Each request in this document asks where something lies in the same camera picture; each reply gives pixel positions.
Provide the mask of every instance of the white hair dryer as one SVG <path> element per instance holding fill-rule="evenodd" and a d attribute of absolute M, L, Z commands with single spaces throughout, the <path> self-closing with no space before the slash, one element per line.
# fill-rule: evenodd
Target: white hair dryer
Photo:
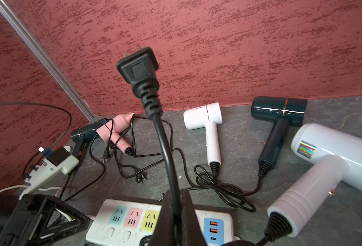
<path fill-rule="evenodd" d="M 314 164 L 274 204 L 296 237 L 331 191 L 343 180 L 362 191 L 362 139 L 319 125 L 305 124 L 292 141 L 293 152 Z"/>
<path fill-rule="evenodd" d="M 189 130 L 205 127 L 207 142 L 207 160 L 214 178 L 218 176 L 222 164 L 219 151 L 218 131 L 216 126 L 222 124 L 219 103 L 207 104 L 184 112 L 185 127 Z"/>

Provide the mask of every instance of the blue usb panel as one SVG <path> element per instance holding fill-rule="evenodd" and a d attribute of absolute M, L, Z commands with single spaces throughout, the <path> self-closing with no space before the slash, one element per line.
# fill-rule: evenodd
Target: blue usb panel
<path fill-rule="evenodd" d="M 204 218 L 203 237 L 206 243 L 222 245 L 225 243 L 223 220 Z"/>

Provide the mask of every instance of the black power plug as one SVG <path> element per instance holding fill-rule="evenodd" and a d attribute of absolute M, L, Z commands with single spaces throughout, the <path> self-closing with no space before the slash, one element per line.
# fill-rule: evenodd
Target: black power plug
<path fill-rule="evenodd" d="M 136 175 L 136 182 L 141 183 L 146 178 L 146 174 L 141 172 Z"/>
<path fill-rule="evenodd" d="M 117 69 L 131 84 L 134 95 L 141 99 L 144 111 L 149 120 L 158 114 L 162 116 L 163 110 L 158 98 L 159 82 L 155 71 L 158 70 L 158 62 L 150 47 L 139 50 L 117 62 Z"/>

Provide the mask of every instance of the pink hair dryer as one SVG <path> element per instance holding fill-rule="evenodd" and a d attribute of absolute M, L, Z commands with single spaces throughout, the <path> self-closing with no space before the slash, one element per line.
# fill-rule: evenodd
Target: pink hair dryer
<path fill-rule="evenodd" d="M 120 138 L 120 133 L 128 128 L 131 118 L 134 113 L 127 113 L 117 115 L 113 118 L 113 133 L 111 134 L 111 141 L 115 143 Z M 105 141 L 109 142 L 110 130 L 111 130 L 111 121 L 107 122 L 105 125 L 101 126 L 96 130 L 98 135 Z M 117 147 L 126 155 L 133 155 L 133 150 L 130 144 L 128 144 L 123 138 L 117 142 Z"/>
<path fill-rule="evenodd" d="M 342 180 L 362 191 L 362 139 L 319 125 L 303 125 L 292 141 L 293 152 L 311 167 L 274 204 L 268 215 L 280 214 L 296 237 Z"/>

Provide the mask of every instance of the marble countertop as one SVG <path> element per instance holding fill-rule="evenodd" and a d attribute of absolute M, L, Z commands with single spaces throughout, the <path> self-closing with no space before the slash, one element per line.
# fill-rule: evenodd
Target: marble countertop
<path fill-rule="evenodd" d="M 223 164 L 219 178 L 223 182 L 235 184 L 244 190 L 252 190 L 257 182 L 257 159 L 273 123 L 253 119 L 250 114 L 250 105 L 223 107 L 221 110 L 223 124 L 218 125 L 218 137 Z M 173 126 L 173 145 L 183 150 L 188 174 L 194 180 L 193 167 L 196 164 L 207 165 L 204 128 L 186 129 L 183 111 L 165 112 L 162 119 L 169 121 Z M 318 123 L 362 138 L 362 96 L 310 100 L 304 123 Z M 191 191 L 193 204 L 199 209 L 231 214 L 235 235 L 253 243 L 258 242 L 263 237 L 263 230 L 268 221 L 267 208 L 311 167 L 311 164 L 295 156 L 290 149 L 290 143 L 297 130 L 298 128 L 295 127 L 290 128 L 275 169 L 263 179 L 259 192 L 248 197 L 257 208 L 255 213 L 228 207 L 212 189 Z M 161 151 L 151 121 L 137 118 L 134 131 L 138 154 Z M 93 146 L 93 154 L 100 158 L 104 148 L 105 143 L 97 139 Z M 176 151 L 173 157 L 179 186 L 188 188 L 189 184 L 185 179 L 181 157 Z M 123 155 L 122 163 L 145 167 L 160 158 L 156 156 L 134 159 Z M 128 180 L 122 178 L 113 158 L 106 163 L 106 167 L 106 173 L 99 181 L 68 202 L 71 206 L 85 214 L 96 215 L 105 199 L 119 199 L 126 196 L 151 199 L 157 203 L 162 193 L 169 189 L 164 163 L 148 169 L 147 180 L 140 184 L 136 183 L 134 178 Z M 70 189 L 66 190 L 63 198 L 65 199 L 90 180 L 94 180 L 101 171 L 101 166 L 87 153 L 82 165 L 69 183 Z M 129 174 L 132 170 L 125 169 L 125 172 Z M 65 180 L 65 176 L 60 175 L 52 180 L 50 185 L 62 185 Z M 81 232 L 53 245 L 84 245 L 85 234 L 86 231 Z M 362 246 L 362 192 L 341 182 L 336 188 L 335 195 L 327 198 L 298 237 L 284 237 L 268 245 Z"/>

